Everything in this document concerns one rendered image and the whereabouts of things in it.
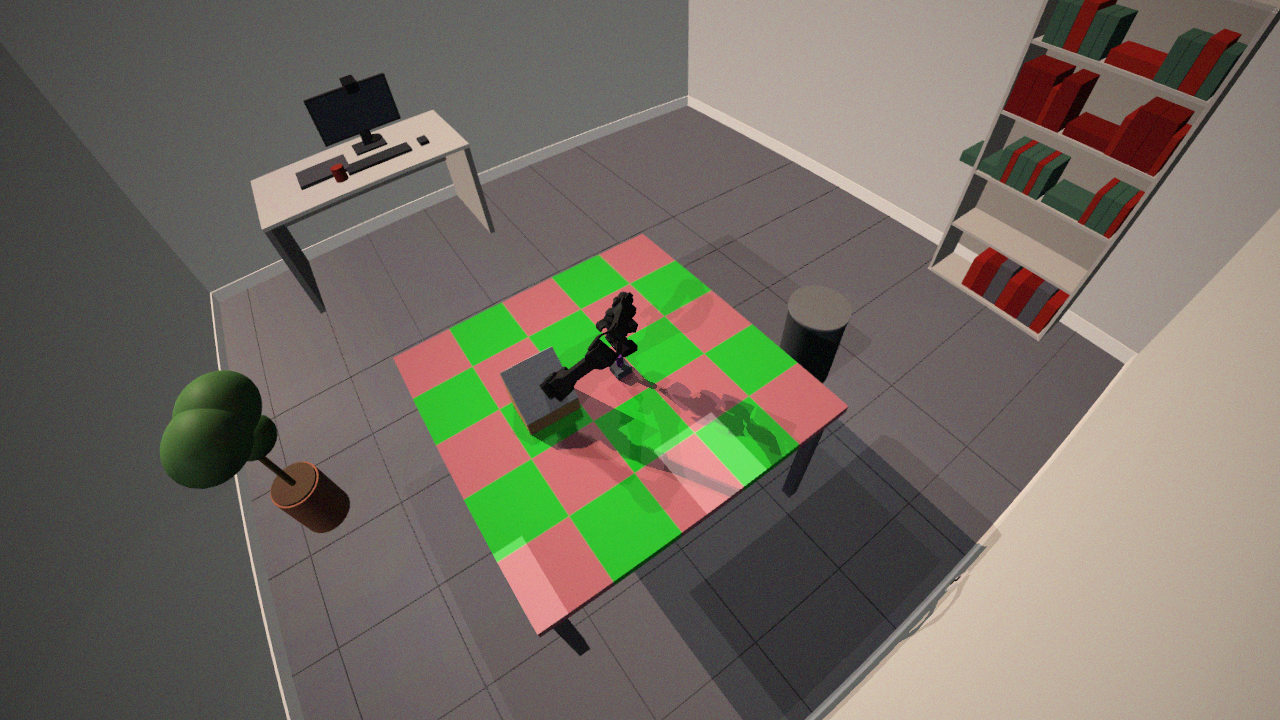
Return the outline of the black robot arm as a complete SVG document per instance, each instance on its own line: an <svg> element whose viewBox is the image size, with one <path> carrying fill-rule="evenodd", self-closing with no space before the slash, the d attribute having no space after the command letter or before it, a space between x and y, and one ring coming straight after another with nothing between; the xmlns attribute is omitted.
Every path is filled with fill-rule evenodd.
<svg viewBox="0 0 1280 720"><path fill-rule="evenodd" d="M566 398L573 389L573 386L582 375L586 375L593 369L603 370L611 366L616 359L622 352L623 340L628 333L635 333L637 331L637 323L634 322L636 314L636 307L634 306L634 293L620 292L617 297L613 299L612 307L605 310L605 316L603 320L611 328L602 334L612 334L617 341L616 352L608 347L602 340L602 334L598 334L593 343L588 347L588 354L579 363L576 363L570 369L562 366L561 370L550 373L547 375L544 383L541 383L541 389L547 393L549 398L557 398L559 402Z"/></svg>

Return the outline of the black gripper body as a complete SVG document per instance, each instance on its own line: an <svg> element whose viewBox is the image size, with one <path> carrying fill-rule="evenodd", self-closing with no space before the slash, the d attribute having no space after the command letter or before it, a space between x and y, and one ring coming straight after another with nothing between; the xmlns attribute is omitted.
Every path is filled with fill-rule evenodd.
<svg viewBox="0 0 1280 720"><path fill-rule="evenodd" d="M602 329L604 329L604 328L608 331L611 327L607 325L607 323L603 319L600 322L596 322L596 331L602 332ZM614 345L617 345L618 340L614 340L614 337L612 334L607 333L607 337L609 340L612 340L614 342ZM631 355L631 354L634 354L636 351L637 351L637 345L635 345L632 340L627 341L627 337L625 337L621 355L623 357L627 357L628 355Z"/></svg>

